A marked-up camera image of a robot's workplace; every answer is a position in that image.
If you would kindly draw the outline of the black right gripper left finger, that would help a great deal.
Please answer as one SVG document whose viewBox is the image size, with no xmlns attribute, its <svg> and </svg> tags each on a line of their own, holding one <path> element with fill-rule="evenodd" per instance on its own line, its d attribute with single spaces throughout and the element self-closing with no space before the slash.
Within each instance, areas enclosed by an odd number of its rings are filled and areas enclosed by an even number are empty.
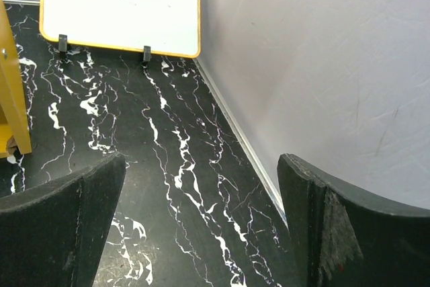
<svg viewBox="0 0 430 287">
<path fill-rule="evenodd" d="M 92 286 L 124 185 L 116 153 L 1 199 L 2 286 Z"/>
</svg>

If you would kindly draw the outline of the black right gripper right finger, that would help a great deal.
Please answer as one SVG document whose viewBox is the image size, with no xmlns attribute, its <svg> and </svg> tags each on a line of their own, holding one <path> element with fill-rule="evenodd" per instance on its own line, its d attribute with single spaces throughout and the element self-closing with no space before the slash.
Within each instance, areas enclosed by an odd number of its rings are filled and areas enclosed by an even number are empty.
<svg viewBox="0 0 430 287">
<path fill-rule="evenodd" d="M 428 286 L 429 211 L 321 171 L 293 155 L 277 162 L 303 286 Z"/>
</svg>

